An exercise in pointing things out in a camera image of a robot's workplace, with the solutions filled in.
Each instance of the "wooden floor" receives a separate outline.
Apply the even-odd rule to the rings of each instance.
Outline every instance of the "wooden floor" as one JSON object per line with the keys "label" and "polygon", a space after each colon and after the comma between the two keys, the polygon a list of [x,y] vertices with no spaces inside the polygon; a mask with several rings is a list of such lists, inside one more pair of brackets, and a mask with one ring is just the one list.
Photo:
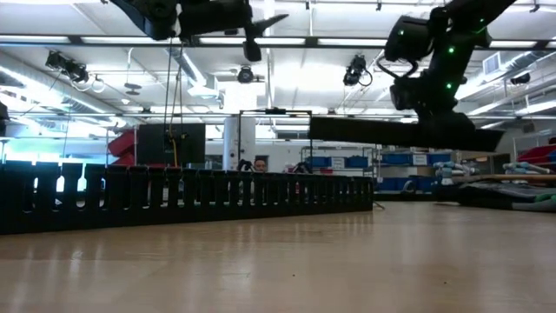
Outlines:
{"label": "wooden floor", "polygon": [[556,312],[556,215],[386,211],[0,237],[0,312]]}

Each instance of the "red object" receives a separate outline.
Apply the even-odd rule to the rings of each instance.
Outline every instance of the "red object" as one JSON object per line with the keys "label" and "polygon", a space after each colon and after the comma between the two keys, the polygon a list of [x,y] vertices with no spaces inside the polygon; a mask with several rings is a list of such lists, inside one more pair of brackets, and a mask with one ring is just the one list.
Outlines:
{"label": "red object", "polygon": [[133,165],[135,165],[135,163],[136,163],[136,159],[133,157],[133,152],[132,152],[132,153],[127,153],[123,156],[120,156],[120,158],[117,159],[112,164],[133,166]]}
{"label": "red object", "polygon": [[114,157],[123,157],[124,155],[129,153],[131,153],[131,155],[133,156],[134,141],[135,136],[133,130],[127,130],[123,132],[118,138],[112,140],[112,142],[108,144],[108,150]]}
{"label": "red object", "polygon": [[549,155],[556,150],[556,145],[547,145],[532,148],[528,152],[518,157],[518,162],[528,162],[530,164],[549,164]]}

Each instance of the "security camera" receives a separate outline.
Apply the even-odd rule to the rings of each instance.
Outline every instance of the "security camera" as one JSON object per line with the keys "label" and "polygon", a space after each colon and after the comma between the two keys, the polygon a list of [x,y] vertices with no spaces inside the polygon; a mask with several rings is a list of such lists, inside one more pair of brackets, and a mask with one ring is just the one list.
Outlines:
{"label": "security camera", "polygon": [[248,65],[242,66],[242,69],[237,74],[237,81],[240,83],[251,83],[255,79],[255,75]]}

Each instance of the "white pillar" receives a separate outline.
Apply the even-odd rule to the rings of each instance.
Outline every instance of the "white pillar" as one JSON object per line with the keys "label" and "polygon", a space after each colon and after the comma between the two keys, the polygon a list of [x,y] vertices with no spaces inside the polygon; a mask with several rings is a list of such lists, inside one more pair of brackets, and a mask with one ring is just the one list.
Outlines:
{"label": "white pillar", "polygon": [[[236,170],[238,165],[239,129],[238,118],[228,117],[224,120],[224,154],[222,168]],[[240,158],[253,162],[255,160],[255,126],[253,117],[242,117],[242,146]]]}

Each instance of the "overhead camera mount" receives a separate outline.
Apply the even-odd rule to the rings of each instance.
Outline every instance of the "overhead camera mount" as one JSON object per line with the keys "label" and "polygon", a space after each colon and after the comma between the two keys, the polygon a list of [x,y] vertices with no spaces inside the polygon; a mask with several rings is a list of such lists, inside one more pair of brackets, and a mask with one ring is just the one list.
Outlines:
{"label": "overhead camera mount", "polygon": [[112,0],[112,3],[154,40],[179,37],[183,42],[192,43],[194,36],[215,31],[234,35],[237,34],[234,30],[243,28],[243,53],[251,62],[262,60],[255,39],[288,16],[280,14],[253,22],[248,0]]}
{"label": "overhead camera mount", "polygon": [[[362,83],[361,78],[367,73],[371,77],[370,83]],[[367,70],[367,61],[365,56],[357,55],[351,60],[351,64],[346,68],[346,75],[344,75],[344,85],[355,86],[360,84],[363,87],[368,87],[373,83],[373,75]]]}
{"label": "overhead camera mount", "polygon": [[251,70],[251,66],[243,65],[240,72],[237,73],[237,81],[239,83],[251,83],[255,79],[255,74]]}
{"label": "overhead camera mount", "polygon": [[89,81],[87,65],[64,57],[60,52],[50,51],[45,65],[50,69],[60,71],[74,83],[87,83]]}

